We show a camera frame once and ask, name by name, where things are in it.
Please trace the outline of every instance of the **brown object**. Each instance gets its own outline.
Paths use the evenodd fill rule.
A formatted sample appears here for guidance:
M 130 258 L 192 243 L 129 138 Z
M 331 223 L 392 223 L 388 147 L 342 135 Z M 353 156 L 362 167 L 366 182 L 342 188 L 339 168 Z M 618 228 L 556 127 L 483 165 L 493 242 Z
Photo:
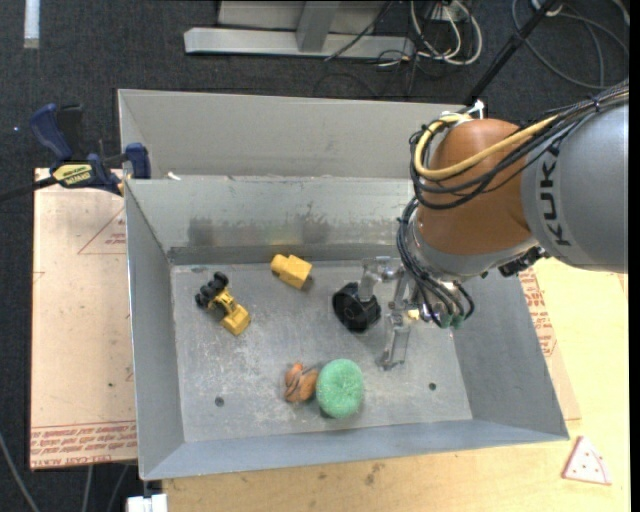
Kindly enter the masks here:
M 429 167 L 438 170 L 457 164 L 493 146 L 517 129 L 516 125 L 497 119 L 478 119 L 458 125 L 438 145 Z M 516 147 L 514 145 L 490 155 L 444 184 L 457 185 L 489 171 Z M 523 164 L 524 158 L 507 167 L 488 188 L 505 182 Z M 423 197 L 432 203 L 443 203 L 455 200 L 458 196 L 425 192 Z M 480 194 L 457 208 L 431 210 L 420 205 L 417 220 L 425 242 L 448 254 L 492 253 L 513 247 L 531 236 L 520 202 L 520 175 L 499 189 Z
M 284 377 L 287 390 L 284 398 L 287 402 L 304 402 L 316 391 L 318 370 L 314 367 L 304 368 L 302 363 L 294 364 Z

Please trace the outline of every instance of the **green sponge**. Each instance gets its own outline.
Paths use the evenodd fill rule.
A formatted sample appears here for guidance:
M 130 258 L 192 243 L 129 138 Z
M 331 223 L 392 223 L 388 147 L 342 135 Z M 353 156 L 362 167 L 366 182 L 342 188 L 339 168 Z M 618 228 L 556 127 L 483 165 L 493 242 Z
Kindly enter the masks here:
M 316 398 L 322 410 L 333 418 L 356 413 L 363 392 L 362 371 L 349 359 L 331 361 L 318 375 Z

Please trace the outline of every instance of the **yellow cable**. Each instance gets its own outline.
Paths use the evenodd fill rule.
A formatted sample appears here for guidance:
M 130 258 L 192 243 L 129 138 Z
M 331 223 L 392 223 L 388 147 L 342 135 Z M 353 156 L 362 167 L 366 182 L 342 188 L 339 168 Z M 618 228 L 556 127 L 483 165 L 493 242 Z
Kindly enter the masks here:
M 429 140 L 433 136 L 433 132 L 437 131 L 443 124 L 453 124 L 454 122 L 458 122 L 460 120 L 459 115 L 456 115 L 456 114 L 445 115 L 435 120 L 434 122 L 432 122 L 429 125 L 429 128 L 425 130 L 425 132 L 422 134 L 422 136 L 420 137 L 420 140 L 418 140 L 418 143 L 416 144 L 416 150 L 413 155 L 413 165 L 416 169 L 416 172 L 425 178 L 434 179 L 434 180 L 443 180 L 445 178 L 450 178 L 452 176 L 455 176 L 456 174 L 460 174 L 461 172 L 468 169 L 469 167 L 473 167 L 477 163 L 487 158 L 489 155 L 492 155 L 493 153 L 501 151 L 506 147 L 511 146 L 512 144 L 517 144 L 518 142 L 521 142 L 522 140 L 530 137 L 531 135 L 538 133 L 539 131 L 544 129 L 547 125 L 555 121 L 557 117 L 558 116 L 551 116 L 551 117 L 548 117 L 547 119 L 543 119 L 542 121 L 539 121 L 536 124 L 533 124 L 525 128 L 524 130 L 521 130 L 519 132 L 514 133 L 513 135 L 510 135 L 506 139 L 501 140 L 500 142 L 494 144 L 493 146 L 490 146 L 480 151 L 479 153 L 476 153 L 475 155 L 470 156 L 469 158 L 467 158 L 466 160 L 463 160 L 462 162 L 458 162 L 457 164 L 451 165 L 449 167 L 445 167 L 444 169 L 437 169 L 437 170 L 429 169 L 428 167 L 425 167 L 422 165 L 422 153 L 424 152 L 425 145 L 427 144 L 427 142 L 429 142 Z

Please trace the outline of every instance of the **blue clamp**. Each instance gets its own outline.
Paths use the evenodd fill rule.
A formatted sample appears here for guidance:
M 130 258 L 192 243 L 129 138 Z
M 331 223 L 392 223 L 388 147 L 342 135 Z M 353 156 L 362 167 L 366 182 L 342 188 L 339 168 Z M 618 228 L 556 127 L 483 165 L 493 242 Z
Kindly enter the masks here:
M 38 109 L 31 116 L 29 126 L 38 142 L 53 151 L 56 156 L 56 162 L 49 169 L 49 173 L 60 185 L 66 188 L 90 187 L 117 195 L 122 194 L 122 180 L 104 166 L 97 154 L 90 153 L 82 161 L 73 159 L 77 149 L 74 152 L 64 131 L 60 129 L 58 108 L 54 103 L 49 103 Z M 131 162 L 134 178 L 151 178 L 149 155 L 142 144 L 138 142 L 129 144 L 124 154 L 119 155 L 117 159 L 120 162 L 127 160 Z M 91 167 L 90 171 L 86 172 L 86 169 L 80 168 L 81 164 L 89 165 Z

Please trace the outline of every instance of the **wooden table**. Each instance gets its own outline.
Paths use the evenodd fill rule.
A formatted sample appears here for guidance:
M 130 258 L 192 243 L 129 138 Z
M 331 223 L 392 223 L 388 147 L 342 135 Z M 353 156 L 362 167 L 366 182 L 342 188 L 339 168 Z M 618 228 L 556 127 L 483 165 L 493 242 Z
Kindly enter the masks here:
M 171 512 L 630 510 L 627 278 L 536 265 L 581 419 L 571 440 L 163 481 Z M 588 437 L 613 480 L 561 477 Z

